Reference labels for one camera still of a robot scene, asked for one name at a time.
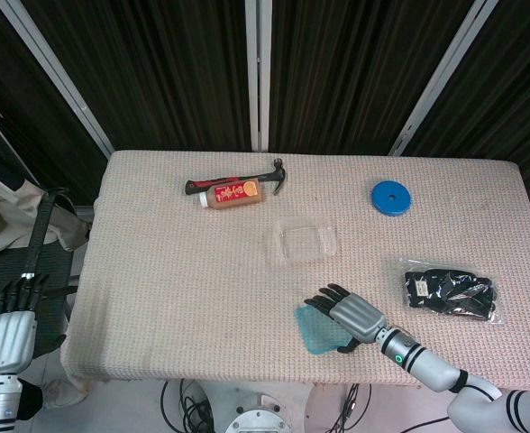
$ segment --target black cable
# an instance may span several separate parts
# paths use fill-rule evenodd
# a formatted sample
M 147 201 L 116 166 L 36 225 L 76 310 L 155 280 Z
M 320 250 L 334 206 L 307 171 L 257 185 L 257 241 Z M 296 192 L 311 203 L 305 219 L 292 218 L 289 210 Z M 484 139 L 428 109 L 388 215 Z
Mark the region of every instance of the black cable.
M 339 414 L 339 417 L 333 424 L 331 428 L 329 428 L 325 433 L 344 433 L 345 431 L 351 430 L 359 422 L 362 420 L 365 413 L 367 413 L 367 409 L 370 406 L 371 402 L 371 392 L 372 388 L 370 385 L 370 392 L 367 398 L 367 402 L 365 403 L 365 408 L 363 409 L 363 413 L 359 416 L 359 418 L 348 428 L 345 427 L 345 423 L 349 419 L 349 417 L 352 415 L 353 409 L 355 408 L 355 403 L 357 401 L 357 395 L 359 394 L 359 384 L 355 383 L 351 386 L 349 389 L 349 392 L 347 393 L 347 397 L 345 398 L 345 401 L 343 402 L 343 406 L 341 409 L 341 412 Z
M 191 383 L 185 387 L 185 389 L 183 390 L 183 395 L 185 395 L 187 393 L 188 389 L 191 388 L 191 386 L 193 386 L 193 383 L 195 383 L 195 381 L 191 381 Z M 180 404 L 178 405 L 178 414 L 181 417 L 183 416 L 183 408 L 181 408 Z
M 357 424 L 359 424 L 359 421 L 361 421 L 361 419 L 365 415 L 365 412 L 367 412 L 367 409 L 370 406 L 370 402 L 371 402 L 371 391 L 372 389 L 371 389 L 371 384 L 370 384 L 370 395 L 367 397 L 367 402 L 365 403 L 365 408 L 363 409 L 363 413 L 357 418 L 357 420 L 353 423 L 353 425 L 346 428 L 345 431 L 351 430 L 352 428 L 357 426 Z
M 163 385 L 163 389 L 160 392 L 160 413 L 163 416 L 163 419 L 165 419 L 165 424 L 167 424 L 171 430 L 173 430 L 176 433 L 185 433 L 184 431 L 181 431 L 177 429 L 175 426 L 173 426 L 171 422 L 169 421 L 169 418 L 167 418 L 167 414 L 165 413 L 165 391 L 167 390 L 168 386 L 169 386 L 169 381 L 165 381 L 165 384 Z
M 408 431 L 415 430 L 416 428 L 420 428 L 420 427 L 428 426 L 428 425 L 430 425 L 430 424 L 435 424 L 436 422 L 446 421 L 446 420 L 448 420 L 448 419 L 449 419 L 449 417 L 438 418 L 438 419 L 432 419 L 431 421 L 422 422 L 421 424 L 417 424 L 416 426 L 413 426 L 413 427 L 407 428 L 407 429 L 403 430 L 401 433 L 407 433 Z
M 183 429 L 185 430 L 185 433 L 215 433 L 213 413 L 211 411 L 209 400 L 197 403 L 192 397 L 185 396 L 185 392 L 191 384 L 189 384 L 184 390 L 184 382 L 185 379 L 181 379 L 179 384 L 178 402 L 179 408 L 183 410 Z M 194 421 L 195 414 L 199 419 L 197 423 Z

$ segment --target clear plastic container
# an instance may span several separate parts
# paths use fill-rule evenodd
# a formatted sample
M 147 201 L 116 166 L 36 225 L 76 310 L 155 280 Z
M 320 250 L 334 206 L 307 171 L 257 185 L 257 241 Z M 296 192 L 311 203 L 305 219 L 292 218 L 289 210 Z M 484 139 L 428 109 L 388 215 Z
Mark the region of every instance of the clear plastic container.
M 273 228 L 280 264 L 309 262 L 335 255 L 337 241 L 331 221 L 315 216 L 280 219 Z

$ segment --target chair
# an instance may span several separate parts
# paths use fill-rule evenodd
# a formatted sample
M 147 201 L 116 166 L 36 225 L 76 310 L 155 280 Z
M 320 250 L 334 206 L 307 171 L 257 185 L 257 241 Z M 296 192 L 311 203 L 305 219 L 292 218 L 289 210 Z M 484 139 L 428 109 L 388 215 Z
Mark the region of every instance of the chair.
M 23 184 L 28 180 L 8 173 L 0 166 L 0 181 L 13 190 L 18 188 L 20 183 Z M 18 281 L 24 273 L 33 271 L 48 276 L 43 285 L 45 297 L 40 300 L 36 309 L 37 334 L 34 357 L 55 350 L 62 343 L 66 295 L 76 291 L 76 287 L 69 286 L 73 252 L 63 249 L 59 239 L 43 244 L 50 215 L 57 207 L 75 215 L 75 210 L 64 195 L 64 190 L 47 191 L 37 208 L 37 217 L 34 226 L 31 227 L 29 246 L 5 248 L 0 251 L 0 291 L 9 281 Z

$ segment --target blue disc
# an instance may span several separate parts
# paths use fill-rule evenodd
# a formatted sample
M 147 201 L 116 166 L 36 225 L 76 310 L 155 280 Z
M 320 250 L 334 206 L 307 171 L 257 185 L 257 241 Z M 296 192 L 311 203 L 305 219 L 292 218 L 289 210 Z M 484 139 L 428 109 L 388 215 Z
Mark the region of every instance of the blue disc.
M 373 206 L 382 214 L 395 217 L 411 206 L 411 195 L 406 187 L 393 180 L 378 183 L 371 192 Z

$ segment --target robot finger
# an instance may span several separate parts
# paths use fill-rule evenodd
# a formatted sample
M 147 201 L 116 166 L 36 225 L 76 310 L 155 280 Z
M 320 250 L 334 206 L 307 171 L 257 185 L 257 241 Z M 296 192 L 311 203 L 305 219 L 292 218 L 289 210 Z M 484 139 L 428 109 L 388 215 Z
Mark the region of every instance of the robot finger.
M 42 293 L 44 292 L 44 285 L 48 278 L 49 278 L 49 275 L 42 275 L 42 276 L 39 276 L 39 279 L 35 280 L 34 286 L 32 289 L 31 298 L 29 299 L 29 305 L 28 305 L 29 311 L 34 311 L 37 308 L 37 303 L 39 302 L 39 299 L 41 299 L 42 297 Z
M 9 290 L 8 297 L 6 299 L 5 311 L 7 313 L 11 313 L 14 311 L 14 307 L 18 300 L 19 291 L 21 289 L 21 286 L 23 285 L 23 282 L 24 282 L 24 278 L 21 278 L 19 281 L 11 284 L 11 289 Z
M 326 287 L 322 287 L 321 289 L 319 289 L 319 291 L 322 292 L 324 295 L 327 295 L 329 298 L 331 298 L 335 302 L 339 302 L 340 300 L 343 300 L 343 296 L 341 296 L 336 291 L 327 289 Z
M 342 345 L 340 347 L 337 347 L 337 352 L 339 352 L 340 354 L 350 354 L 360 344 L 361 344 L 361 341 L 355 338 L 352 338 L 352 341 L 350 341 L 347 345 Z
M 327 317 L 331 317 L 329 316 L 329 309 L 326 308 L 325 306 L 319 304 L 318 302 L 315 302 L 314 300 L 312 299 L 305 299 L 305 303 L 307 305 L 310 305 L 311 307 L 314 307 L 315 309 L 321 311 L 323 314 L 325 314 Z
M 329 289 L 333 289 L 333 290 L 335 290 L 337 293 L 339 293 L 339 294 L 340 294 L 341 296 L 343 296 L 344 298 L 345 298 L 346 296 L 349 296 L 349 295 L 350 295 L 349 291 L 347 291 L 346 289 L 344 289 L 343 287 L 341 287 L 341 286 L 338 285 L 338 284 L 334 284 L 334 283 L 331 282 L 331 283 L 327 284 L 327 287 L 328 287 Z
M 23 284 L 21 284 L 21 288 L 19 289 L 19 304 L 17 307 L 19 311 L 24 311 L 24 309 L 27 307 L 29 298 L 31 297 L 31 288 L 34 284 L 35 278 L 37 277 L 34 276 L 29 280 L 24 280 Z
M 329 309 L 332 309 L 335 306 L 335 302 L 333 302 L 332 300 L 329 300 L 328 298 L 324 296 L 316 295 L 313 297 L 313 300 Z

